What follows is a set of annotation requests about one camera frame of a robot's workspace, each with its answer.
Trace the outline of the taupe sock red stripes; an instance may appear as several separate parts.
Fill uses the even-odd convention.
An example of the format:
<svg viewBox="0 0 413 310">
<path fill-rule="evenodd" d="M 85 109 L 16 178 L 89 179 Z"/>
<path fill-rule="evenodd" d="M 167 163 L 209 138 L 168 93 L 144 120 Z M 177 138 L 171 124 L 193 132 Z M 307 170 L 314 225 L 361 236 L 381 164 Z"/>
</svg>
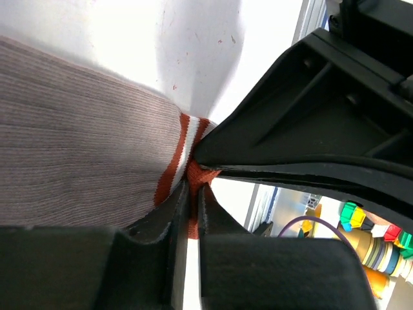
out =
<svg viewBox="0 0 413 310">
<path fill-rule="evenodd" d="M 138 85 L 1 38 L 1 224 L 114 226 L 148 216 L 214 124 Z"/>
</svg>

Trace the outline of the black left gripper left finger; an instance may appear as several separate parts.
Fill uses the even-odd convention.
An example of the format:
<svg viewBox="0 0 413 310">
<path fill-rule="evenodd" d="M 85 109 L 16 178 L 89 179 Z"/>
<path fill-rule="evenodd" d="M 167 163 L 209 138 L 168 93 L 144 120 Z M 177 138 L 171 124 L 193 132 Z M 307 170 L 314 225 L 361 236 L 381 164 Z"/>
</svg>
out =
<svg viewBox="0 0 413 310">
<path fill-rule="evenodd" d="M 126 229 L 2 227 L 2 309 L 181 309 L 189 188 Z"/>
</svg>

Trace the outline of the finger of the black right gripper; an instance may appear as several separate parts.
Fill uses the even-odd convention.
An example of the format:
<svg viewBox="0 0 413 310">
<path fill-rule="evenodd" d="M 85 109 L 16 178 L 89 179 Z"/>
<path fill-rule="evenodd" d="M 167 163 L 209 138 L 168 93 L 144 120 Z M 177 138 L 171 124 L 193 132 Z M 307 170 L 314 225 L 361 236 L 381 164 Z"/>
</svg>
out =
<svg viewBox="0 0 413 310">
<path fill-rule="evenodd" d="M 412 104 L 402 76 L 318 29 L 290 47 L 196 147 L 204 168 L 352 201 L 412 230 Z M 299 96 L 299 119 L 276 118 Z"/>
</svg>

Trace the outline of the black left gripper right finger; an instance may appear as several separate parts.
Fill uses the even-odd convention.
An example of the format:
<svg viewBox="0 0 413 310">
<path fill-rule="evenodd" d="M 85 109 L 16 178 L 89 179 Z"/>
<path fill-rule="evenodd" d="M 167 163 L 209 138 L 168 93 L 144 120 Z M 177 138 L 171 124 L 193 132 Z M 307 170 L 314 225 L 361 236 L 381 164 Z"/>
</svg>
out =
<svg viewBox="0 0 413 310">
<path fill-rule="evenodd" d="M 331 239 L 264 237 L 248 232 L 198 194 L 201 304 L 204 309 L 375 309 L 353 250 Z"/>
</svg>

